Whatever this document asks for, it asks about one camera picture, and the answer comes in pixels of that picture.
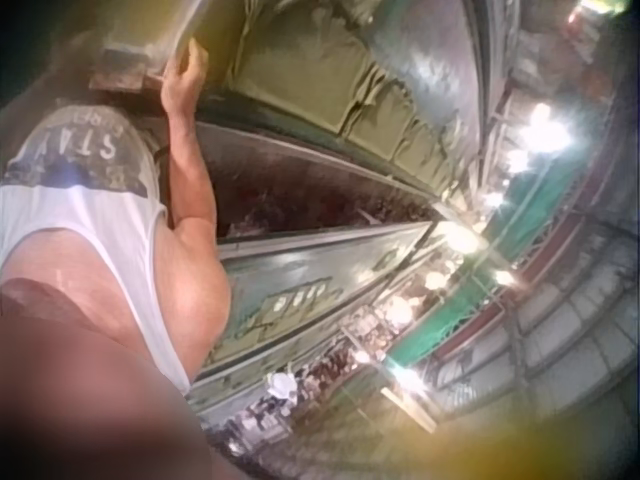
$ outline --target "shoulder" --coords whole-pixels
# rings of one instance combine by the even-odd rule
[[[191,379],[224,331],[231,303],[229,282],[215,245],[207,251],[197,243],[183,241],[165,225],[156,227],[158,302],[173,346]]]

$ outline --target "hand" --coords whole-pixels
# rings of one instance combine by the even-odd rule
[[[160,99],[169,120],[193,120],[207,75],[208,61],[206,50],[191,39],[189,63],[184,72],[180,72],[180,59],[177,56],[167,62]]]

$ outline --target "man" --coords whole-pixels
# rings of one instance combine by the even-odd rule
[[[195,132],[207,54],[192,40],[188,57],[161,91],[173,229],[149,149],[108,107],[46,116],[0,183],[0,413],[49,446],[202,433],[178,391],[224,330],[230,291]]]

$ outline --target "white tank top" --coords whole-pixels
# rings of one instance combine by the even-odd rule
[[[162,319],[154,233],[165,207],[153,157],[117,111],[71,106],[43,120],[0,182],[0,271],[29,234],[68,229],[113,272],[158,369],[183,393],[189,379]]]

